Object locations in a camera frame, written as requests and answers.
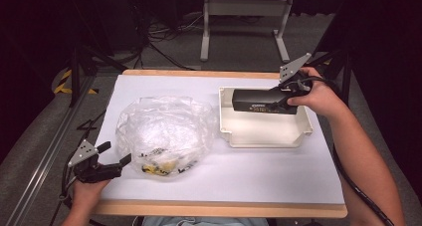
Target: clear plastic bag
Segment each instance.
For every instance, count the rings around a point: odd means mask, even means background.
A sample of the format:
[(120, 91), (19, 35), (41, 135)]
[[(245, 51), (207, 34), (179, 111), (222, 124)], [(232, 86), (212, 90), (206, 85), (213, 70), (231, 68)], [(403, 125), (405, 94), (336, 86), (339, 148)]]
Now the clear plastic bag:
[(208, 104), (188, 97), (141, 98), (120, 114), (117, 151), (131, 153), (137, 172), (182, 173), (209, 152), (217, 127), (218, 116)]

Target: white tray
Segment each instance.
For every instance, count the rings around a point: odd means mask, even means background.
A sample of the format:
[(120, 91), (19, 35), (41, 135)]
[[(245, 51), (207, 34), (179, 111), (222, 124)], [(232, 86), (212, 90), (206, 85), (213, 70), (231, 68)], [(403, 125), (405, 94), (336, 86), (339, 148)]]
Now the white tray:
[(235, 89), (257, 90), (220, 88), (220, 131), (232, 147), (298, 147), (314, 131), (302, 106), (297, 114), (235, 112), (232, 105)]

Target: person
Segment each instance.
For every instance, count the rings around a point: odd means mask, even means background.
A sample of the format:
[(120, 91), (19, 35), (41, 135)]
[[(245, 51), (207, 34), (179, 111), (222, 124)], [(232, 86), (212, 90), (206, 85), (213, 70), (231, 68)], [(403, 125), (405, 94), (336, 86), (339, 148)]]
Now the person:
[[(301, 68), (308, 76), (320, 77), (316, 69)], [(357, 118), (325, 83), (313, 81), (311, 92), (288, 99), (291, 106), (307, 106), (327, 118), (338, 158), (346, 174), (396, 226), (404, 226), (404, 215), (397, 186), (384, 162)], [(341, 176), (341, 187), (350, 225), (384, 225), (381, 219), (352, 190)], [(90, 213), (108, 182), (74, 187), (74, 206), (63, 225), (88, 224)]]

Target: person's right arm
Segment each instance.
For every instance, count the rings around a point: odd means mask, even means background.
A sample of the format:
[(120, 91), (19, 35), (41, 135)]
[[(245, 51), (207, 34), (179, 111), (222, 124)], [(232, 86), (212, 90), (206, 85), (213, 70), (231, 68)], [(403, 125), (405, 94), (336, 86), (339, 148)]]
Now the person's right arm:
[[(314, 68), (303, 68), (318, 76)], [(405, 225), (400, 197), (394, 179), (376, 147), (347, 105), (323, 82), (314, 81), (312, 91), (291, 98), (292, 106), (308, 106), (324, 115), (330, 125), (335, 150), (347, 175), (389, 217), (394, 225)], [(344, 200), (351, 225), (383, 225), (341, 177)]]

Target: yellow hazard tape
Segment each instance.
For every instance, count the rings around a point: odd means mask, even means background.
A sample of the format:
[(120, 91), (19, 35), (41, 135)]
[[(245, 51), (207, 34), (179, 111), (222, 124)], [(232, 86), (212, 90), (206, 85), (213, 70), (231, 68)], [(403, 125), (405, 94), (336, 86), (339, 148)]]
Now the yellow hazard tape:
[[(56, 86), (54, 90), (55, 94), (71, 94), (72, 93), (72, 89), (65, 89), (65, 83), (71, 75), (72, 75), (72, 70), (71, 68), (68, 68), (63, 74), (62, 78), (60, 79), (58, 85)], [(88, 90), (88, 94), (97, 94), (98, 92), (99, 92), (98, 89)]]

